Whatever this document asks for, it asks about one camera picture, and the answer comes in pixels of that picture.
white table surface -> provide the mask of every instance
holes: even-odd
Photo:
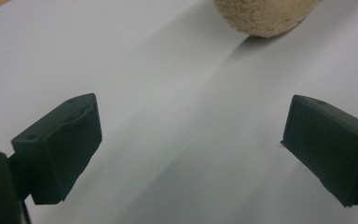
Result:
[[[358,0],[323,0],[292,32],[248,38],[211,0],[0,7],[0,151],[94,92],[103,142],[33,223],[358,223],[280,145],[291,98],[358,118]]]

